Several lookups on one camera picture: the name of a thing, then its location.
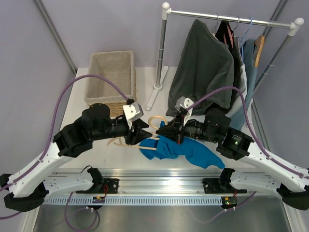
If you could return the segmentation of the dark grey t shirt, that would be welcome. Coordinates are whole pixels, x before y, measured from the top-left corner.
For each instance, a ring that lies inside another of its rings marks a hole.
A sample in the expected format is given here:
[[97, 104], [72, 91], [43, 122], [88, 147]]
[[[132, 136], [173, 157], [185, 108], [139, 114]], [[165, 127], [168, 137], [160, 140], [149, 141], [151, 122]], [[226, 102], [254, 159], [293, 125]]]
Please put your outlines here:
[[180, 97], [197, 102], [218, 88], [239, 86], [239, 68], [229, 48], [204, 22], [193, 22], [170, 86], [167, 116], [177, 113], [176, 101]]

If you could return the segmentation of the steel blue t shirt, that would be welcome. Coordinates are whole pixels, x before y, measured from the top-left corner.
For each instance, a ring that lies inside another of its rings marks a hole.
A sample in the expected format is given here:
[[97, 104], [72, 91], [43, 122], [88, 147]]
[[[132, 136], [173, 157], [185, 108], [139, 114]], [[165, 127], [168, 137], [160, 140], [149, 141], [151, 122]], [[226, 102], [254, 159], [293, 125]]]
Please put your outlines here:
[[[245, 99], [246, 110], [249, 109], [253, 98], [253, 90], [256, 82], [257, 67], [254, 66], [253, 54], [254, 54], [254, 41], [255, 39], [248, 39], [244, 44], [244, 65], [247, 75], [247, 95]], [[231, 117], [230, 127], [241, 130], [245, 124], [245, 115], [243, 106]]]

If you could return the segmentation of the light wooden hanger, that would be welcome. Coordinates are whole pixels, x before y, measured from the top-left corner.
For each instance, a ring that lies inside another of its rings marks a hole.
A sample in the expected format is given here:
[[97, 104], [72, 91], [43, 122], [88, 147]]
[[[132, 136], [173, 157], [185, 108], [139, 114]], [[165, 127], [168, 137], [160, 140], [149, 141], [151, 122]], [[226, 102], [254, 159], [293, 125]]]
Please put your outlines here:
[[[160, 120], [160, 121], [163, 121], [164, 122], [164, 125], [167, 125], [168, 124], [168, 121], [165, 117], [163, 116], [151, 116], [148, 118], [148, 124], [149, 126], [154, 129], [155, 131], [157, 131], [159, 129], [158, 126], [154, 125], [153, 124], [153, 120]], [[156, 134], [156, 132], [151, 132], [152, 136], [145, 139], [145, 140], [152, 140], [152, 141], [159, 141], [159, 137], [158, 135]], [[150, 147], [150, 146], [141, 146], [140, 145], [140, 142], [137, 143], [136, 145], [127, 145], [123, 142], [123, 139], [120, 138], [120, 137], [117, 137], [117, 138], [112, 138], [110, 139], [108, 142], [107, 142], [107, 145], [106, 146], [109, 146], [109, 145], [116, 145], [116, 146], [122, 146], [122, 147], [131, 147], [131, 148], [137, 148], [137, 149], [145, 149], [145, 150], [156, 150], [156, 148], [154, 147]]]

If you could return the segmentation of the brown wooden hanger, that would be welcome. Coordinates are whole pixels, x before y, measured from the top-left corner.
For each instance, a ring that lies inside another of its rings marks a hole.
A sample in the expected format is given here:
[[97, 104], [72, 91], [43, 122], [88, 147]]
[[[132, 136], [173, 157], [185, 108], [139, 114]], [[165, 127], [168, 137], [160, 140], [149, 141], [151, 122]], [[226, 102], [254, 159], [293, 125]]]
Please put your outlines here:
[[255, 41], [254, 41], [254, 54], [253, 54], [253, 60], [254, 60], [254, 66], [258, 67], [259, 59], [261, 57], [261, 53], [263, 50], [263, 46], [265, 43], [265, 37], [264, 35], [260, 35]]

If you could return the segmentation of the bright blue t shirt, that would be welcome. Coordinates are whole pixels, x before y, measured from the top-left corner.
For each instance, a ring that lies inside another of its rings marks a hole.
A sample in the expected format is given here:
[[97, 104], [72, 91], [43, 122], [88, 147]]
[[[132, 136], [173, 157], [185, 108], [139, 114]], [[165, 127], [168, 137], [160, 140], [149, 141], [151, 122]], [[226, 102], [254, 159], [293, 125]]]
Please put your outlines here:
[[184, 138], [183, 143], [178, 145], [166, 137], [158, 137], [159, 141], [142, 140], [140, 143], [141, 146], [156, 148], [156, 150], [140, 149], [141, 153], [149, 160], [154, 158], [175, 160], [183, 156], [190, 164], [203, 169], [210, 166], [216, 166], [220, 169], [225, 168], [223, 161], [214, 152], [195, 140]]

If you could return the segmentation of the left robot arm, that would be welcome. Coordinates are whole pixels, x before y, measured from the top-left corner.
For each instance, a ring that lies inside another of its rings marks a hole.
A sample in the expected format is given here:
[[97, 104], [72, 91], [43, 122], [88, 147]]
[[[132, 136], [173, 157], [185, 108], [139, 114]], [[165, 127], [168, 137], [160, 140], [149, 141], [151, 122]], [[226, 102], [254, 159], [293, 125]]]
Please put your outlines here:
[[127, 145], [136, 145], [152, 136], [145, 131], [149, 127], [141, 120], [140, 105], [136, 102], [125, 105], [124, 113], [110, 118], [110, 109], [95, 103], [83, 110], [73, 123], [66, 125], [42, 152], [24, 169], [15, 174], [2, 174], [0, 186], [8, 190], [4, 197], [5, 207], [18, 212], [31, 211], [55, 196], [76, 192], [99, 193], [104, 179], [97, 168], [71, 177], [53, 179], [49, 175], [63, 164], [72, 161], [92, 149], [93, 142], [124, 137]]

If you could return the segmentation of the black t shirt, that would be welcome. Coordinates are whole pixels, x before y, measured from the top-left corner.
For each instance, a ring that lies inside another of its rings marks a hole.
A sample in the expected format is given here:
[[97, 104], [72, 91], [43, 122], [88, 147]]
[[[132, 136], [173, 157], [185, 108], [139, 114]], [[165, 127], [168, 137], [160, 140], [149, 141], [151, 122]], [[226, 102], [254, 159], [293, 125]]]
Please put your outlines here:
[[[227, 85], [232, 85], [239, 88], [240, 86], [240, 58], [237, 48], [234, 46], [230, 48], [224, 43], [225, 23], [222, 21], [215, 34], [215, 38], [221, 42], [221, 45], [216, 45], [218, 53], [216, 57], [219, 59], [215, 65], [215, 75], [211, 81], [211, 88], [215, 90]], [[212, 108], [217, 108], [223, 113], [227, 114], [236, 100], [237, 92], [235, 90], [228, 90], [216, 94], [211, 101]]]

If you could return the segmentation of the pink hanger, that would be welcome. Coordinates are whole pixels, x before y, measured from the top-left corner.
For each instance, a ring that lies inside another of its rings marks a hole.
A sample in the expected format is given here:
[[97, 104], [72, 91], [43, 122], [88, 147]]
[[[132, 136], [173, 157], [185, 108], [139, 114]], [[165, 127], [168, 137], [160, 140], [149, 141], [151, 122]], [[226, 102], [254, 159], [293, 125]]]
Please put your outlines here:
[[230, 24], [227, 21], [225, 23], [225, 31], [224, 31], [224, 43], [228, 45], [230, 48], [234, 46], [234, 32], [230, 27]]

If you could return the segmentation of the white plastic hanger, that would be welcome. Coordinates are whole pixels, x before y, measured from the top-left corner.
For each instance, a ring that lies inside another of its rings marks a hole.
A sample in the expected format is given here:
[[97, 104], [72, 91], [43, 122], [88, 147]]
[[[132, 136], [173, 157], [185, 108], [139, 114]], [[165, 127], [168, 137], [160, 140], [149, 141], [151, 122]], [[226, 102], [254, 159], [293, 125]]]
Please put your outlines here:
[[219, 25], [219, 15], [218, 14], [216, 14], [216, 25], [215, 25], [215, 27], [214, 27], [214, 30], [213, 30], [213, 33], [212, 33], [212, 35], [215, 37], [215, 34], [216, 34], [216, 31], [217, 31], [217, 27], [218, 27], [218, 25]]

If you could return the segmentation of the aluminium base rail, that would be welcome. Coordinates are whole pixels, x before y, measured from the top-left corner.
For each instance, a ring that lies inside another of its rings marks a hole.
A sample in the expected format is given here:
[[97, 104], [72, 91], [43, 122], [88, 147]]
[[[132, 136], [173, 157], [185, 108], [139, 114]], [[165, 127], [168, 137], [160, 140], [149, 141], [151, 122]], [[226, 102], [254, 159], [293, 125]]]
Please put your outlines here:
[[234, 188], [223, 190], [220, 173], [193, 174], [127, 174], [102, 176], [97, 168], [87, 167], [81, 173], [61, 179], [37, 177], [28, 186], [35, 197], [46, 200], [70, 192], [77, 194], [157, 195], [203, 192], [206, 194], [233, 194]]

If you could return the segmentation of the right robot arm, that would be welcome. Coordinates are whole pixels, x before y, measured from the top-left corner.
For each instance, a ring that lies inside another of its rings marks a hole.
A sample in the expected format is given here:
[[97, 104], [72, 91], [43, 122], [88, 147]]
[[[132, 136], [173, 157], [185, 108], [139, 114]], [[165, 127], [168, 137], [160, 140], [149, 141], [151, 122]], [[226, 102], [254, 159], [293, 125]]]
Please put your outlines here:
[[204, 180], [216, 193], [246, 193], [255, 191], [273, 195], [298, 210], [309, 208], [309, 171], [298, 167], [259, 146], [258, 141], [229, 126], [231, 119], [217, 109], [210, 109], [204, 122], [190, 119], [181, 112], [156, 133], [177, 144], [185, 138], [217, 144], [222, 156], [262, 169], [265, 175], [245, 174], [224, 168], [215, 184]]

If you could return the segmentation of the metal clothes rack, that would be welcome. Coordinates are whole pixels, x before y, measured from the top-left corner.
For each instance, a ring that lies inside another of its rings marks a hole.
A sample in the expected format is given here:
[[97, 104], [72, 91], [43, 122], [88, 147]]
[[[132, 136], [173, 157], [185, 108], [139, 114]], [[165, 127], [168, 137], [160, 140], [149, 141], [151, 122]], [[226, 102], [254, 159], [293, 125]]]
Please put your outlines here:
[[164, 2], [162, 4], [162, 24], [161, 24], [161, 33], [160, 33], [160, 42], [159, 42], [159, 55], [158, 55], [158, 66], [157, 66], [157, 72], [156, 72], [156, 80], [154, 83], [153, 91], [151, 93], [151, 96], [145, 106], [145, 110], [151, 111], [154, 105], [154, 102], [158, 96], [158, 93], [162, 91], [163, 89], [163, 80], [169, 70], [168, 66], [162, 66], [163, 65], [163, 54], [164, 54], [164, 45], [165, 45], [165, 35], [166, 35], [166, 28], [167, 28], [167, 20], [169, 15], [180, 15], [180, 16], [187, 16], [187, 17], [193, 17], [193, 18], [203, 18], [203, 19], [212, 19], [217, 21], [228, 21], [228, 22], [236, 22], [241, 24], [248, 24], [250, 27], [252, 25], [255, 26], [263, 26], [265, 27], [265, 30], [263, 32], [263, 36], [267, 36], [272, 28], [282, 28], [289, 30], [287, 36], [281, 43], [280, 47], [276, 51], [275, 55], [259, 77], [258, 81], [256, 82], [254, 86], [254, 92], [258, 90], [261, 83], [263, 82], [264, 78], [269, 74], [269, 71], [274, 66], [274, 62], [278, 58], [281, 51], [284, 49], [284, 47], [288, 44], [288, 42], [296, 35], [298, 30], [301, 28], [301, 26], [304, 24], [303, 18], [297, 18], [291, 23], [281, 23], [274, 21], [275, 18], [279, 16], [279, 14], [282, 12], [283, 7], [286, 5], [286, 0], [279, 1], [276, 10], [274, 11], [274, 14], [272, 15], [271, 19], [268, 21], [263, 20], [255, 20], [251, 18], [241, 18], [239, 16], [224, 16], [219, 14], [206, 14], [206, 13], [194, 13], [194, 12], [187, 12], [182, 10], [173, 10], [170, 7], [170, 4], [168, 2]]

